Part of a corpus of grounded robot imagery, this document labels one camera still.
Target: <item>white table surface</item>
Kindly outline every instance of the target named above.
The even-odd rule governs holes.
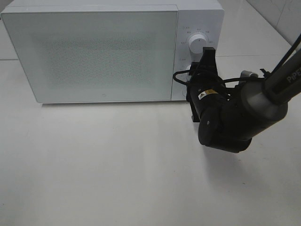
[[[220,76],[275,67],[289,45],[244,0],[221,3]],[[188,103],[41,105],[0,61],[0,225],[299,226],[300,101],[232,154],[198,143]]]

